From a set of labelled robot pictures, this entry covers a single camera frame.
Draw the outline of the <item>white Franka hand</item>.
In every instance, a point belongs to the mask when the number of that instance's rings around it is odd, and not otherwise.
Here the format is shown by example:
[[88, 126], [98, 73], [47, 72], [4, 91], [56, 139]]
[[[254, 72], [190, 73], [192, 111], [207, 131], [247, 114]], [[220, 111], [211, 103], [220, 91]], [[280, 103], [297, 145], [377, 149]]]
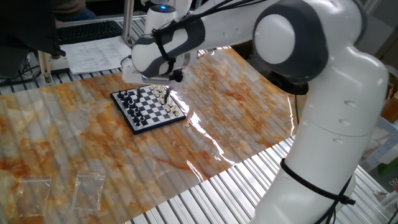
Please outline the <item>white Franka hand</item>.
[[126, 57], [121, 60], [123, 69], [122, 80], [125, 83], [133, 84], [137, 87], [137, 99], [141, 99], [142, 93], [140, 86], [144, 85], [162, 85], [168, 86], [164, 95], [164, 103], [167, 104], [170, 96], [171, 88], [184, 86], [187, 84], [187, 74], [184, 70], [175, 70], [168, 75], [159, 75], [152, 78], [147, 78], [140, 74], [133, 66], [131, 57]]

